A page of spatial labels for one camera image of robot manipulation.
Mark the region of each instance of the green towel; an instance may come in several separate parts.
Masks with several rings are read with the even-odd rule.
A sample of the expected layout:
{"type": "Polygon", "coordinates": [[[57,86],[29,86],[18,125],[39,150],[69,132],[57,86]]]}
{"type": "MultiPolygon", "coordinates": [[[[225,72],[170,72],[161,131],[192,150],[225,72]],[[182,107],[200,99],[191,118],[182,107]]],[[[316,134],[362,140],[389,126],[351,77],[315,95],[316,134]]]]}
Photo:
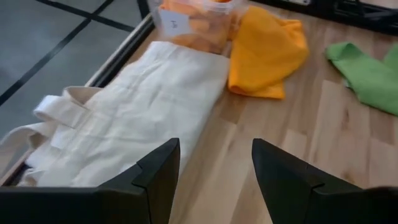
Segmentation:
{"type": "Polygon", "coordinates": [[[349,42],[329,46],[326,57],[344,75],[360,102],[398,116],[398,45],[383,62],[349,42]]]}

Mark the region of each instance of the wooden table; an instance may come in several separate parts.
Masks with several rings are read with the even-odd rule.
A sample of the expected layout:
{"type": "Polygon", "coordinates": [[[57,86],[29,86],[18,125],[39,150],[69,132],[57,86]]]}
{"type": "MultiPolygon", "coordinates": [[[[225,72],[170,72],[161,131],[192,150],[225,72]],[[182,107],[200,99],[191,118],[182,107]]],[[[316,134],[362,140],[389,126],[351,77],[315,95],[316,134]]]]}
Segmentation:
{"type": "MultiPolygon", "coordinates": [[[[377,2],[398,5],[396,0],[377,2]]],[[[261,7],[301,20],[310,56],[286,79],[285,100],[249,98],[225,89],[178,183],[172,224],[272,223],[254,174],[253,138],[360,187],[398,185],[398,118],[362,105],[323,55],[330,44],[351,41],[382,59],[398,38],[261,7]]],[[[129,62],[156,38],[155,30],[129,62]]]]}

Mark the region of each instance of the towel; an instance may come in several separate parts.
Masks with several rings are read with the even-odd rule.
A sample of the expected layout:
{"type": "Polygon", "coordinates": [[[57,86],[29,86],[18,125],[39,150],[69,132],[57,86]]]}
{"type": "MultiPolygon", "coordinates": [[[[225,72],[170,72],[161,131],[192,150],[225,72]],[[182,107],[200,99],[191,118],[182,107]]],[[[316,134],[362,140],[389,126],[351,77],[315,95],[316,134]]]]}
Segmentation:
{"type": "Polygon", "coordinates": [[[241,95],[283,99],[283,79],[307,55],[300,21],[279,19],[251,6],[233,40],[228,88],[241,95]]]}
{"type": "Polygon", "coordinates": [[[326,57],[346,78],[360,102],[398,116],[398,45],[383,62],[349,42],[329,46],[326,57]]]}

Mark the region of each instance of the canvas bag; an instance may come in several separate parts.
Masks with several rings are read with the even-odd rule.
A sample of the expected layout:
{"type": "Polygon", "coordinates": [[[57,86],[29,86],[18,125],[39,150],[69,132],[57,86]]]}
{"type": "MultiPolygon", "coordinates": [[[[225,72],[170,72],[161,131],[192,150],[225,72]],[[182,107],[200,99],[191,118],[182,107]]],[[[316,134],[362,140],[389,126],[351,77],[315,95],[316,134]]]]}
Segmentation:
{"type": "Polygon", "coordinates": [[[74,86],[46,96],[34,110],[44,122],[11,131],[0,157],[27,138],[32,168],[20,185],[94,187],[180,138],[181,173],[225,86],[228,63],[221,55],[153,42],[104,89],[74,86]]]}

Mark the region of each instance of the handwritten label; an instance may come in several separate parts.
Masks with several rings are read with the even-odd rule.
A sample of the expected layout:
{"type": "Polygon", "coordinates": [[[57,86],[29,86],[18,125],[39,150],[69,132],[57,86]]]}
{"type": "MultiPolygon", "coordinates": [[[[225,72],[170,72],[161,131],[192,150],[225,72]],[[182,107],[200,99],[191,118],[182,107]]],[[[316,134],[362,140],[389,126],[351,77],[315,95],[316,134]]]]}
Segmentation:
{"type": "Polygon", "coordinates": [[[159,15],[166,35],[176,36],[192,33],[188,15],[164,9],[159,9],[159,15]]]}

